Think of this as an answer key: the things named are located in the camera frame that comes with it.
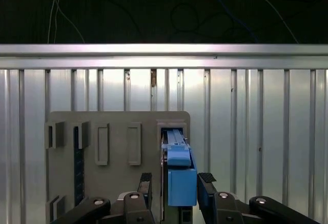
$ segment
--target gray plastic bracket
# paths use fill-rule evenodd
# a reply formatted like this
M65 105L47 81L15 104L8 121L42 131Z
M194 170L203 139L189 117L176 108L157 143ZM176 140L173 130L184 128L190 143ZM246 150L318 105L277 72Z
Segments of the gray plastic bracket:
M141 165L141 123L130 123L127 127L128 163Z
M157 120L157 141L161 141L161 130L163 128L182 128L182 132L185 138L187 138L187 123L185 120Z
M93 133L95 163L99 166L106 166L109 161L109 124L95 123Z
M49 122L45 126L46 149L64 146L65 123Z
M56 196L51 201L48 201L46 203L46 212L46 223L50 223L65 214L65 196Z
M89 145L89 123L87 121L81 123L72 123L72 129L76 127L78 128L78 148L84 149Z
M56 220L64 214L65 214L65 196L59 197L53 203L53 217L54 217L54 219Z

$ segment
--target rust spot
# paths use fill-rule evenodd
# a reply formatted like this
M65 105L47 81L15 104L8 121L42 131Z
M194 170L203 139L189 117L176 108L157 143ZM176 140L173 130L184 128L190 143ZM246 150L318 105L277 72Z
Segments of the rust spot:
M151 71L151 85L152 87L156 87L157 77L156 77L156 69L152 69Z

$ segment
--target blue object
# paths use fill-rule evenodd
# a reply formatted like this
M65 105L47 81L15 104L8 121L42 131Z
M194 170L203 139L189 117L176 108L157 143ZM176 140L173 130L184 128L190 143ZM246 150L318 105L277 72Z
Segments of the blue object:
M226 13L236 22L238 22L239 24L241 24L247 31L249 31L249 33L251 34L251 36L254 38L255 42L258 43L258 38L256 37L256 35L252 32L252 30L241 20L239 20L237 17L235 17L230 10L227 8L227 6L223 3L222 0L218 0L220 2L220 4L223 6L224 10L226 11Z
M197 167L190 146L178 129L167 131L168 205L197 204Z
M190 167L190 146L177 129L167 131L168 166Z

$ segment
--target gray panel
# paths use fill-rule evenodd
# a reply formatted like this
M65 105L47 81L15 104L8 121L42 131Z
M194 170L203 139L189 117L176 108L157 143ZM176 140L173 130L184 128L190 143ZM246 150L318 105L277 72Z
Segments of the gray panel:
M304 215L309 207L309 137L310 71L291 70L289 206Z
M190 141L197 170L204 172L204 69L184 70L184 110L190 114Z
M157 77L156 111L165 111L167 110L167 95L166 95L167 70L157 69L156 77Z
M150 69L131 69L130 111L150 111Z
M26 224L44 224L46 222L45 71L26 70L24 78Z
M89 70L89 111L97 111L98 110L98 72L96 69Z
M236 193L245 202L246 179L246 70L237 70Z
M231 184L231 70L211 70L211 173L219 191Z
M124 110L124 69L104 69L102 74L104 111Z
M263 195L282 202L284 71L263 71Z
M71 110L72 71L50 71L50 112Z
M7 155L9 135L9 71L0 70L0 223L7 223L7 210L11 207L9 193L9 171L7 167L10 161Z
M257 195L257 169L259 157L259 75L257 70L247 70L247 149L245 200Z
M325 71L316 71L315 110L315 162L314 162L314 219L323 223L324 218L324 158L325 158Z
M169 110L178 110L178 70L169 69L169 90L168 90L168 102Z
M78 69L74 74L74 110L88 110L88 71Z

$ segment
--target white cable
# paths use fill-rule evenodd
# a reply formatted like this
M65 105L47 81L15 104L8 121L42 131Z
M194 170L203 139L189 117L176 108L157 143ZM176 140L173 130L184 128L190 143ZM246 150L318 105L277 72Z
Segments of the white cable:
M50 18L49 18L49 29L48 29L48 40L47 40L47 44L49 44L50 41L50 29L51 29L51 19L52 19L52 11L53 11L53 6L55 5L55 0L52 1L52 6L51 6L51 10L50 10Z
M76 30L76 32L78 33L78 35L80 36L80 38L82 39L82 41L83 41L83 43L85 43L85 41L84 41L84 38L83 38L83 36L82 36L82 34L80 33L80 31L78 30L78 28L75 26L75 24L74 23L72 23L72 21L71 20L69 20L68 19L68 17L62 12L62 10L61 10L61 8L60 8L60 6L59 6L59 3L58 3L58 1L57 0L55 0L55 2L56 2L56 4L57 4L57 7L58 7L58 10L59 10L59 12L62 14L62 16L73 26L73 28Z
M55 13L55 37L53 43L56 43L56 37L57 37L57 14L58 14L58 7L56 8L56 13Z
M278 16L280 17L280 19L282 20L282 22L285 24L286 28L288 29L289 33L291 33L291 35L294 38L295 42L299 44L297 38L295 37L295 35L291 31L291 29L288 27L287 23L284 21L284 19L282 18L282 16L278 12L278 10L268 0L265 0L265 1L272 7L272 9L274 9L274 11L276 11L276 13L278 14Z

